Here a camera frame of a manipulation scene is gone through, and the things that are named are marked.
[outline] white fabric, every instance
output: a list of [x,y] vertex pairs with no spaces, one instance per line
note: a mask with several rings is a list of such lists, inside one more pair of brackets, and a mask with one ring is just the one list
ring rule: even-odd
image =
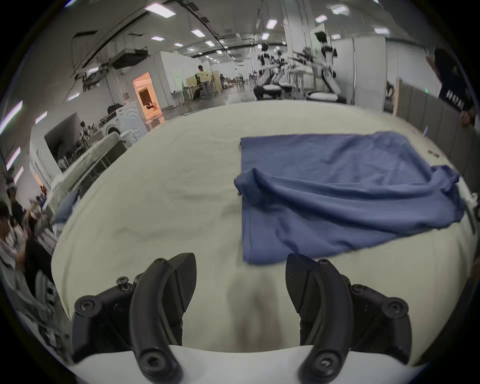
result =
[[117,133],[111,133],[104,139],[94,143],[86,152],[82,153],[65,172],[53,180],[52,190],[48,194],[43,210],[46,212],[49,211],[49,216],[54,217],[61,201],[70,192],[72,187],[98,159],[103,157],[119,141],[121,141],[120,136]]
[[[448,164],[404,120],[342,104],[262,101],[202,110],[149,132],[91,186],[67,222],[52,260],[66,312],[75,301],[135,276],[163,257],[195,253],[197,286],[183,345],[246,352],[299,344],[285,263],[242,261],[240,138],[290,133],[405,135],[430,164]],[[465,184],[462,193],[470,196]],[[407,301],[415,362],[451,314],[476,245],[467,215],[449,228],[331,257],[352,284]]]

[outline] gray partition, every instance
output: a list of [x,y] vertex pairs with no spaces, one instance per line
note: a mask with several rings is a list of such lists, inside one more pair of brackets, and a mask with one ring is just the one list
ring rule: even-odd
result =
[[433,142],[436,142],[437,140],[443,112],[443,101],[434,96],[428,95],[421,131],[425,131],[425,128],[428,127],[427,137]]
[[472,192],[480,190],[480,137],[472,126],[459,123],[449,104],[397,79],[394,116],[410,122],[438,145],[460,172]]
[[423,121],[425,118],[425,109],[427,107],[428,94],[417,88],[412,88],[410,99],[410,109],[408,111],[408,121],[423,132]]

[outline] floor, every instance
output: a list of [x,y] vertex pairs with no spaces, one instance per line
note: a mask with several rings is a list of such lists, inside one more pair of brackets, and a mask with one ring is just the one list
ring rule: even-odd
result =
[[222,105],[236,104],[236,103],[245,103],[248,101],[255,101],[255,95],[253,94],[253,85],[250,86],[245,84],[245,86],[233,87],[230,89],[225,89],[222,93],[218,94],[216,97],[210,100],[197,100],[186,103],[182,106],[166,110],[163,112],[162,118],[152,121],[152,127],[157,126],[164,121],[170,120],[177,116],[182,116],[187,113],[192,113],[200,111],[202,109],[220,107]]

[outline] table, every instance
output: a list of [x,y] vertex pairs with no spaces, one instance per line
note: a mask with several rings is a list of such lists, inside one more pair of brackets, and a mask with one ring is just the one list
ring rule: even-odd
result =
[[[291,133],[394,131],[431,165],[449,164],[409,123],[336,103],[272,100],[198,111],[152,130],[92,185],[67,222],[52,260],[62,304],[134,277],[158,258],[193,252],[197,286],[184,315],[183,345],[253,352],[299,344],[299,317],[285,264],[246,265],[241,249],[240,138]],[[461,193],[469,196],[462,182]],[[454,309],[477,235],[467,215],[449,228],[329,260],[352,284],[409,305],[415,362]]]

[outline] fluorescent light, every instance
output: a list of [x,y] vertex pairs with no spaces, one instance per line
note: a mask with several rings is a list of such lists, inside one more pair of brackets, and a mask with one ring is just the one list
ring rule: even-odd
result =
[[276,25],[277,21],[275,19],[270,19],[267,22],[267,29],[273,29]]
[[24,168],[21,167],[21,168],[19,169],[18,173],[17,173],[17,174],[15,175],[15,177],[13,178],[13,182],[14,182],[15,184],[17,183],[18,178],[19,178],[20,175],[23,173],[23,171],[24,171]]
[[348,12],[348,8],[345,5],[340,5],[339,7],[333,8],[332,13],[340,15],[342,13]]
[[17,150],[15,151],[15,153],[13,154],[13,156],[10,158],[10,160],[8,161],[7,163],[7,170],[10,169],[10,167],[13,165],[13,162],[15,161],[15,159],[18,157],[18,155],[20,154],[20,147],[17,148]]
[[205,37],[204,33],[200,29],[194,29],[192,33],[197,35],[198,37]]
[[390,31],[387,28],[374,28],[374,31],[379,35],[387,35],[390,33]]
[[163,5],[158,3],[150,4],[148,7],[145,7],[145,9],[165,18],[175,15],[175,12],[172,12],[170,9],[165,8]]
[[40,116],[38,116],[36,119],[35,119],[35,124],[38,124],[40,122],[40,120],[42,120],[43,118],[47,117],[47,111],[43,112]]
[[78,97],[79,95],[80,95],[80,92],[78,92],[78,93],[70,96],[70,97],[68,98],[68,101],[75,99],[75,98]]
[[13,109],[9,112],[7,117],[3,119],[3,121],[0,123],[0,133],[3,132],[7,124],[10,122],[11,119],[13,119],[13,117],[18,113],[18,111],[22,109],[22,105],[23,105],[23,100],[20,103],[18,103],[15,107],[13,107]]
[[326,19],[328,19],[328,17],[326,17],[325,15],[320,15],[318,17],[315,17],[315,21],[317,23],[323,23]]

